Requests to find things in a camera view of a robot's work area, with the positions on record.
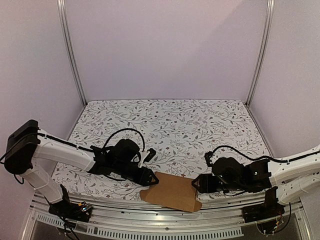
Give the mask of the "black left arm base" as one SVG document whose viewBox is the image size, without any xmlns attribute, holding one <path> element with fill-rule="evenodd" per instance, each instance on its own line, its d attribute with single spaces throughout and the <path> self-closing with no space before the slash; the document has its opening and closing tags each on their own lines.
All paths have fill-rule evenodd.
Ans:
<svg viewBox="0 0 320 240">
<path fill-rule="evenodd" d="M 60 187 L 62 190 L 62 199 L 57 203 L 48 202 L 48 212 L 63 219 L 88 223 L 92 215 L 93 206 L 85 201 L 79 203 L 70 202 L 66 188 L 62 184 Z"/>
</svg>

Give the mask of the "brown cardboard box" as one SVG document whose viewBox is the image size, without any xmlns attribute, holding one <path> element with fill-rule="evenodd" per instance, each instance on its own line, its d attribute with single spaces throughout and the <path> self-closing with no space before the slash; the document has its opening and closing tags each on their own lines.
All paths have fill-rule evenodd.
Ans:
<svg viewBox="0 0 320 240">
<path fill-rule="evenodd" d="M 197 190 L 192 186 L 191 178 L 162 172 L 156 172 L 155 176 L 159 183 L 139 193 L 143 201 L 188 213 L 202 208 L 203 204 L 197 200 Z"/>
</svg>

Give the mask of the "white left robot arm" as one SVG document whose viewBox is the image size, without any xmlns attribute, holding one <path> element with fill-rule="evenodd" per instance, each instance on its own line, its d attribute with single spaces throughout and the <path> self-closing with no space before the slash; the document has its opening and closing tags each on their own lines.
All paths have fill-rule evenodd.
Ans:
<svg viewBox="0 0 320 240">
<path fill-rule="evenodd" d="M 122 180 L 149 187 L 158 184 L 159 179 L 143 164 L 155 154 L 154 149 L 139 147 L 130 139 L 121 139 L 112 146 L 79 146 L 49 135 L 31 119 L 9 136 L 0 162 L 10 174 L 21 176 L 49 203 L 55 204 L 63 217 L 70 217 L 75 210 L 67 200 L 67 192 L 36 163 L 38 159 L 67 164 L 93 175 L 115 173 Z"/>
</svg>

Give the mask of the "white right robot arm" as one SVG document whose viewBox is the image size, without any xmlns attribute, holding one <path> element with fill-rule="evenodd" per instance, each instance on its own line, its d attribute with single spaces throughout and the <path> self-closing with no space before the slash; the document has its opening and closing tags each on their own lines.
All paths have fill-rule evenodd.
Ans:
<svg viewBox="0 0 320 240">
<path fill-rule="evenodd" d="M 210 173 L 203 173 L 192 180 L 200 194 L 230 192 L 240 195 L 258 193 L 276 187 L 275 197 L 281 205 L 300 197 L 320 183 L 320 147 L 280 159 L 263 155 L 248 157 L 244 165 L 233 157 L 213 158 L 221 149 L 218 146 L 204 155 Z"/>
</svg>

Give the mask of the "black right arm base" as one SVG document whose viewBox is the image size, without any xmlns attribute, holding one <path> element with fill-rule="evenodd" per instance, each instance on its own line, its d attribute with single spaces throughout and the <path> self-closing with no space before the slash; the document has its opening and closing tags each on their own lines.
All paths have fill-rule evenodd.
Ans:
<svg viewBox="0 0 320 240">
<path fill-rule="evenodd" d="M 278 203 L 277 186 L 268 189 L 264 195 L 264 202 L 243 207 L 241 209 L 242 218 L 245 223 L 256 223 L 257 230 L 264 236 L 274 235 L 288 225 L 283 222 L 285 206 Z"/>
</svg>

